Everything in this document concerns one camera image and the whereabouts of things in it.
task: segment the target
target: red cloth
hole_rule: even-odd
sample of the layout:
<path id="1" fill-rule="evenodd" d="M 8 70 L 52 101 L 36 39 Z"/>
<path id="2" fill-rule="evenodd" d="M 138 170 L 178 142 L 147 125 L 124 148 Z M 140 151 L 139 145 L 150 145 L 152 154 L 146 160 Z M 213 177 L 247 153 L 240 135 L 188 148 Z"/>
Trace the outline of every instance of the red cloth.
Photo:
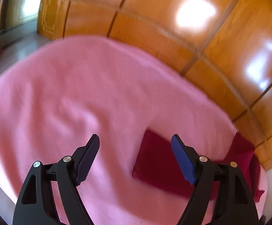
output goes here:
<path id="1" fill-rule="evenodd" d="M 249 141 L 236 133 L 224 160 L 214 162 L 228 164 L 235 161 L 244 174 L 255 202 L 259 202 L 264 191 L 258 190 L 261 168 L 254 150 Z M 186 198 L 193 191 L 193 186 L 184 179 L 170 142 L 151 130 L 144 133 L 132 175 L 149 185 Z M 219 182 L 214 184 L 211 199 L 216 198 L 218 193 Z"/>

